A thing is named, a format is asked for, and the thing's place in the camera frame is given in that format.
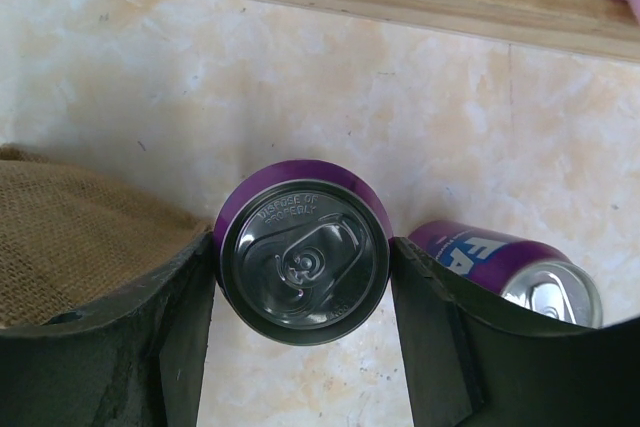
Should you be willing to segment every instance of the lying can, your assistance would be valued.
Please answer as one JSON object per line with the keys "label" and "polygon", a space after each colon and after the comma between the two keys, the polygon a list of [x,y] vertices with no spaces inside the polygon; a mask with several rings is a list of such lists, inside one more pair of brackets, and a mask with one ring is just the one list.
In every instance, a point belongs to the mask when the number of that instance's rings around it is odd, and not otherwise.
{"label": "lying can", "polygon": [[602,325],[593,280],[547,244],[449,221],[425,224],[409,239],[445,267],[522,307],[577,325]]}
{"label": "lying can", "polygon": [[218,283],[236,313],[279,342],[335,340],[374,311],[389,278],[391,223],[356,175],[318,160],[242,182],[213,232]]}

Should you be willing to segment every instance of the burlap sack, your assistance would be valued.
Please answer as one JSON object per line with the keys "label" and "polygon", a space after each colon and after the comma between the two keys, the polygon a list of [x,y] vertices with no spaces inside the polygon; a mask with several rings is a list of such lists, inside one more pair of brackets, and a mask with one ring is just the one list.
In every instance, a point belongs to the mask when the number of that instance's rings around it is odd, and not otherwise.
{"label": "burlap sack", "polygon": [[120,182],[0,147],[0,326],[42,324],[169,260],[209,228]]}

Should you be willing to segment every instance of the embossed text on can lid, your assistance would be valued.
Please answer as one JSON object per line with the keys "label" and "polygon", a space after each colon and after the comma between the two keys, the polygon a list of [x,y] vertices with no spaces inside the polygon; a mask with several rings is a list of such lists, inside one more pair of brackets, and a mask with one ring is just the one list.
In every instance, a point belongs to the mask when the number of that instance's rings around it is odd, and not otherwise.
{"label": "embossed text on can lid", "polygon": [[518,272],[502,297],[563,322],[598,328],[602,304],[593,280],[568,262],[545,261]]}
{"label": "embossed text on can lid", "polygon": [[[233,225],[222,253],[227,294],[267,336],[299,343],[283,338],[282,329],[304,337],[335,325],[326,336],[337,338],[362,323],[384,292],[384,230],[367,205],[342,187],[304,180],[279,184],[245,206]],[[324,341],[318,339],[300,343]]]}

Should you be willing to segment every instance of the upright can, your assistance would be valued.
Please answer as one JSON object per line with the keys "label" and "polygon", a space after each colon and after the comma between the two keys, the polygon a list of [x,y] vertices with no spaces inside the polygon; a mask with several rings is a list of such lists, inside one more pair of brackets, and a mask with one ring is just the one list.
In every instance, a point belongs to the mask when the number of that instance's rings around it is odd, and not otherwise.
{"label": "upright can", "polygon": [[419,227],[409,239],[445,267],[521,307],[572,324],[602,325],[593,280],[547,244],[443,220]]}
{"label": "upright can", "polygon": [[335,340],[374,311],[389,278],[391,223],[373,190],[318,160],[242,182],[213,232],[217,279],[259,333],[293,345]]}

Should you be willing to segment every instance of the pull tab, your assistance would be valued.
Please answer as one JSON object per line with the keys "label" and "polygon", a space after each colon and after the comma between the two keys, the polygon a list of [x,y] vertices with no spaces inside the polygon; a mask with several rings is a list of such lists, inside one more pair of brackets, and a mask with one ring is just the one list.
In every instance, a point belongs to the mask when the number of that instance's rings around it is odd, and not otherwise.
{"label": "pull tab", "polygon": [[249,302],[282,322],[313,313],[361,258],[366,232],[330,214],[250,242],[236,271]]}
{"label": "pull tab", "polygon": [[538,284],[531,289],[529,308],[547,317],[575,324],[576,317],[562,281],[551,273],[548,278],[551,282]]}

